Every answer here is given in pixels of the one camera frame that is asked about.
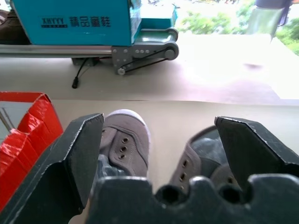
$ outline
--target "brown shoe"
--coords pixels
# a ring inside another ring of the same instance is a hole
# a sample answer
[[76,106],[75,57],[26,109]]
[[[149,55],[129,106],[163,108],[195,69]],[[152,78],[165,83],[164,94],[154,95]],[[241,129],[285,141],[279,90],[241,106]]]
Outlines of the brown shoe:
[[8,11],[0,9],[0,25],[6,20],[8,13]]
[[0,44],[30,44],[14,10],[8,13],[6,20],[0,25]]
[[226,183],[238,186],[216,126],[206,128],[187,142],[170,184],[188,193],[189,180],[195,176],[210,178],[217,189]]

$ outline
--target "blue box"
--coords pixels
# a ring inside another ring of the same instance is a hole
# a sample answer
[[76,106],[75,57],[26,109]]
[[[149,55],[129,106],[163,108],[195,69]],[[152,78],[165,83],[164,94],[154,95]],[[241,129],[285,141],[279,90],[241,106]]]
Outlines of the blue box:
[[142,5],[140,9],[142,29],[168,29],[174,27],[178,18],[174,5]]
[[36,45],[130,46],[140,30],[141,0],[14,0]]

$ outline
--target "shoe eyelet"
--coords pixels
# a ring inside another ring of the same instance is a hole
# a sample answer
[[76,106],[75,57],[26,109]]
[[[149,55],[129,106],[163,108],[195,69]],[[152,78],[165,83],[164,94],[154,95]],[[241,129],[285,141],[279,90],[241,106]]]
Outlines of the shoe eyelet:
[[123,146],[123,147],[121,147],[120,152],[123,153],[126,150],[127,150],[127,147]]
[[183,168],[186,168],[187,164],[188,164],[188,160],[185,160],[185,161],[183,162],[182,167],[183,167]]
[[233,182],[234,182],[233,177],[232,177],[232,176],[229,176],[229,177],[228,177],[228,183],[233,183]]
[[186,178],[186,173],[181,174],[179,177],[179,181],[183,182],[183,180]]
[[129,141],[128,138],[124,138],[124,139],[122,140],[122,143],[127,143],[128,141]]

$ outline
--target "shoe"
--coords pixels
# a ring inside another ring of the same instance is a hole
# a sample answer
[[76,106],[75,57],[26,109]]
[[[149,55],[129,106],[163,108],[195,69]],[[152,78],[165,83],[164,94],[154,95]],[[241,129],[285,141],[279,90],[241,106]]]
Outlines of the shoe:
[[8,11],[0,9],[0,25],[6,20],[8,13]]
[[117,110],[104,122],[100,154],[129,176],[147,176],[150,131],[139,114]]
[[217,189],[225,183],[238,186],[216,126],[199,132],[187,142],[170,184],[188,193],[189,180],[200,175],[210,178]]
[[14,10],[11,10],[6,20],[0,25],[0,44],[27,45],[30,44],[25,31]]

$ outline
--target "black cable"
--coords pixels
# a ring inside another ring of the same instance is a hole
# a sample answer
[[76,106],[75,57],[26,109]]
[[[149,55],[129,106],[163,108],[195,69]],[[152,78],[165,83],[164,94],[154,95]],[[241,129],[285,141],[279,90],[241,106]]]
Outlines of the black cable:
[[[90,57],[87,57],[87,58],[84,59],[84,61],[82,62],[81,66],[80,66],[80,68],[79,68],[79,70],[78,70],[78,73],[77,73],[76,77],[75,77],[74,80],[73,80],[73,85],[71,85],[73,89],[78,88],[80,71],[82,70],[83,66],[85,65],[85,63],[87,62],[87,60],[88,60],[89,58],[90,58]],[[112,57],[111,57],[111,56],[100,57],[99,60],[100,60],[100,59],[109,59],[109,58],[112,58]]]

